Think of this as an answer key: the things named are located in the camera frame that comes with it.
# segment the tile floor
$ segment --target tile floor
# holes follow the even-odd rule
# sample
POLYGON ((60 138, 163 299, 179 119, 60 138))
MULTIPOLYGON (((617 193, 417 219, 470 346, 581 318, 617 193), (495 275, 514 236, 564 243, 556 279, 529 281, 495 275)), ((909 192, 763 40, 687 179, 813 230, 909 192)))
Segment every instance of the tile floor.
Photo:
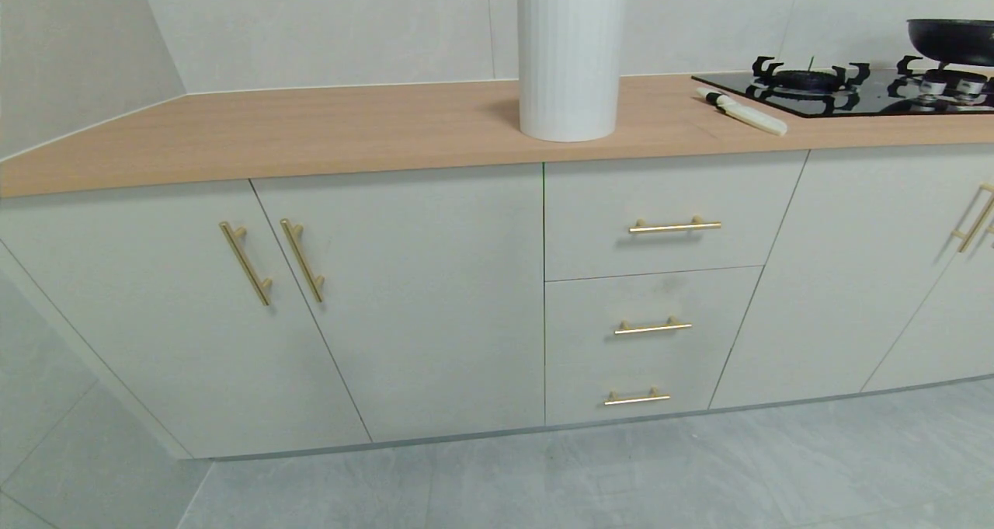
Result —
POLYGON ((994 379, 216 463, 181 529, 994 528, 994 379))

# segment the kitchen knife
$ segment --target kitchen knife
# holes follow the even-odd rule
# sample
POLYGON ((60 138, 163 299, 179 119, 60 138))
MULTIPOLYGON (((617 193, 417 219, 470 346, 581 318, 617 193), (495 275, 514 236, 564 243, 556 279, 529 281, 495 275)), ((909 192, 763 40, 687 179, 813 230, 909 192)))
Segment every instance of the kitchen knife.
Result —
POLYGON ((760 129, 760 131, 773 133, 778 136, 784 136, 787 132, 787 124, 785 122, 771 115, 766 115, 755 108, 739 104, 739 102, 732 100, 730 96, 723 92, 711 90, 711 88, 698 88, 697 93, 707 100, 707 103, 717 107, 718 111, 728 114, 743 123, 748 123, 756 127, 756 129, 760 129))

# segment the black glass cooktop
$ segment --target black glass cooktop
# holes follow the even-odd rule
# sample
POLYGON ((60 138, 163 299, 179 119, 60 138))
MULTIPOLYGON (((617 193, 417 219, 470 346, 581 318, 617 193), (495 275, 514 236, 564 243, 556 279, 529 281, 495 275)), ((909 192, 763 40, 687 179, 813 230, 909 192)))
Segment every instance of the black glass cooktop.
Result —
POLYGON ((696 75, 700 82, 759 100, 801 117, 970 114, 994 112, 994 79, 948 70, 909 69, 906 56, 893 69, 850 63, 826 71, 778 70, 760 57, 752 73, 696 75))

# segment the white ribbed vase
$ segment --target white ribbed vase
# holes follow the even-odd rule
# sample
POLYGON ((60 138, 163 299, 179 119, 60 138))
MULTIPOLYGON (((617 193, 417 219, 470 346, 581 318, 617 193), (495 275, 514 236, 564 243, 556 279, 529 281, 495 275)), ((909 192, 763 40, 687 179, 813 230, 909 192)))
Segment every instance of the white ribbed vase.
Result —
POLYGON ((518 0, 521 132, 600 139, 617 121, 625 0, 518 0))

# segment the frying pan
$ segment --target frying pan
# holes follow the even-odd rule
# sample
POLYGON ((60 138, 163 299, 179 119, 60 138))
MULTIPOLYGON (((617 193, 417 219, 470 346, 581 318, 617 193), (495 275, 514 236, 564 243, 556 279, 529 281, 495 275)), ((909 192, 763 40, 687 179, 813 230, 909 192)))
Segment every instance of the frying pan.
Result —
POLYGON ((920 54, 943 63, 994 66, 994 20, 908 20, 920 54))

